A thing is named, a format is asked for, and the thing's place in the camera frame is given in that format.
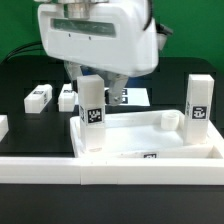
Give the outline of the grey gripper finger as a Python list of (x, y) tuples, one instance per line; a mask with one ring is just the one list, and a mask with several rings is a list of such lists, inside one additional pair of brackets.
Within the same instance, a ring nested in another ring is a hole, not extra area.
[(65, 61), (64, 62), (65, 70), (70, 79), (71, 85), (73, 88), (77, 87), (77, 78), (82, 76), (81, 66), (77, 63)]
[(109, 73), (109, 89), (105, 91), (105, 100), (108, 105), (117, 106), (122, 103), (122, 91), (127, 84), (126, 75)]

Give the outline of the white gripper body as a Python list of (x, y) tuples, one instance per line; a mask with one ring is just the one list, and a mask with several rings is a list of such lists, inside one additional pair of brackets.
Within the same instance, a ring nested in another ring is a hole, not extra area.
[(87, 0), (86, 19), (68, 14), (72, 4), (51, 1), (38, 7), (49, 56), (130, 77), (155, 70), (159, 53), (149, 0)]

